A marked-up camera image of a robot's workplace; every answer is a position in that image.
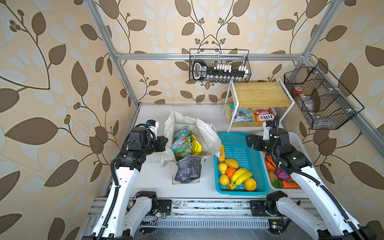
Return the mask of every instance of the green pepper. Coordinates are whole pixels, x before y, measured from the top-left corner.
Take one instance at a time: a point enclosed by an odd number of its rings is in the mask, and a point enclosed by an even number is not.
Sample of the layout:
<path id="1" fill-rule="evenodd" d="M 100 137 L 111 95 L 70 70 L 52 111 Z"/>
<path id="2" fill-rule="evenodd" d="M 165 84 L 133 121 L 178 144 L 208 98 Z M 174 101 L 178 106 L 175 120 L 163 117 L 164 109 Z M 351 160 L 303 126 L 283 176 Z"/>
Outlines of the green pepper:
<path id="1" fill-rule="evenodd" d="M 283 183 L 278 179 L 273 180 L 271 184 L 274 188 L 283 188 Z"/>

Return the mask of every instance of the white table surface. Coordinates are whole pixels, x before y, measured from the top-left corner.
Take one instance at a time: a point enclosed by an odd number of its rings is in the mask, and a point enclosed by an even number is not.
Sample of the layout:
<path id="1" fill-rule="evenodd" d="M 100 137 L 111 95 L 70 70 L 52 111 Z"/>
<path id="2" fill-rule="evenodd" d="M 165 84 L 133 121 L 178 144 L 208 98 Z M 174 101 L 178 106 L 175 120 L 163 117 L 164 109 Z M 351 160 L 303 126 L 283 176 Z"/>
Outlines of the white table surface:
<path id="1" fill-rule="evenodd" d="M 158 121 L 160 127 L 157 135 L 162 135 L 165 120 L 172 109 L 191 117 L 198 117 L 206 123 L 213 123 L 217 132 L 226 132 L 228 129 L 227 117 L 221 117 L 223 105 L 143 105 L 140 109 L 136 124 L 145 123 L 153 119 Z M 260 127 L 237 127 L 231 132 L 260 132 Z M 200 183 L 172 185 L 171 166 L 160 167 L 161 152 L 147 156 L 147 160 L 141 167 L 140 174 L 131 192 L 133 197 L 137 192 L 156 191 L 159 198 L 265 198 L 265 195 L 249 197 L 240 195 L 220 194 L 215 188 L 214 158 L 208 158 L 205 162 Z M 288 194 L 291 198 L 308 198 L 305 193 Z"/>

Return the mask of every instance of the black wire basket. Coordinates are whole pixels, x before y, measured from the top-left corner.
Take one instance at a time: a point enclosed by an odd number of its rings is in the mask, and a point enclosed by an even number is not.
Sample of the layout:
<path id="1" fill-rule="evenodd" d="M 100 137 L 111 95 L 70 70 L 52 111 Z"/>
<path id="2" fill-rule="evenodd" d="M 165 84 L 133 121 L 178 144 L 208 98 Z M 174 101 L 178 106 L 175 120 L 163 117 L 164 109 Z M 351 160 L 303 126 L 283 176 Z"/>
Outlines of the black wire basket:
<path id="1" fill-rule="evenodd" d="M 247 83 L 252 74 L 248 54 L 249 50 L 192 48 L 189 50 L 189 81 Z"/>
<path id="2" fill-rule="evenodd" d="M 335 79 L 336 87 L 327 80 L 326 73 Z M 311 129 L 338 129 L 364 109 L 361 102 L 321 62 L 315 67 L 301 67 L 285 73 L 284 84 Z"/>

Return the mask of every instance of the red onion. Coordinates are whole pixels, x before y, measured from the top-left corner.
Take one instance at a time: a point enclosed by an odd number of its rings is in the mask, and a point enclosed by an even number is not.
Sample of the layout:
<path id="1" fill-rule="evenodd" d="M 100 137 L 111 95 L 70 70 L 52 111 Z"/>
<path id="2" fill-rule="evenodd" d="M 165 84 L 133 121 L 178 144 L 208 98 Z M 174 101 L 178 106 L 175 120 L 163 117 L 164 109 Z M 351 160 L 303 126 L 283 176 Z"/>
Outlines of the red onion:
<path id="1" fill-rule="evenodd" d="M 275 174 L 277 176 L 277 178 L 280 180 L 280 181 L 289 181 L 290 180 L 290 176 L 287 174 L 287 172 L 282 169 L 282 168 L 279 168 L 279 169 L 276 169 L 275 171 Z"/>

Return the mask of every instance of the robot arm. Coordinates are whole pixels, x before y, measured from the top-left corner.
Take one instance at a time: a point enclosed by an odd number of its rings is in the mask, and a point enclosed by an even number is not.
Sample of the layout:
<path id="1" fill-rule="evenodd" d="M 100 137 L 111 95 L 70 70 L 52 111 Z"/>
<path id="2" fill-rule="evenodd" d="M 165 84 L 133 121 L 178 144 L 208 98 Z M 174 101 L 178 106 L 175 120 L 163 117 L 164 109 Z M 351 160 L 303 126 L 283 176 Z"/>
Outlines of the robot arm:
<path id="1" fill-rule="evenodd" d="M 158 122 L 148 120 L 146 124 L 139 124 L 130 131 L 123 150 L 111 162 L 113 183 L 101 217 L 92 235 L 83 237 L 83 240 L 133 239 L 145 215 L 157 212 L 156 193 L 141 191 L 126 214 L 131 190 L 146 156 L 165 151 L 168 139 L 156 137 L 158 127 Z"/>
<path id="2" fill-rule="evenodd" d="M 307 194 L 322 219 L 318 219 L 295 204 L 286 194 L 277 191 L 267 195 L 265 208 L 267 214 L 287 216 L 313 239 L 376 239 L 370 227 L 362 227 L 332 195 L 321 181 L 312 163 L 290 144 L 288 132 L 278 127 L 279 116 L 275 122 L 269 121 L 264 136 L 248 135 L 248 147 L 266 152 L 276 165 L 283 168 Z"/>

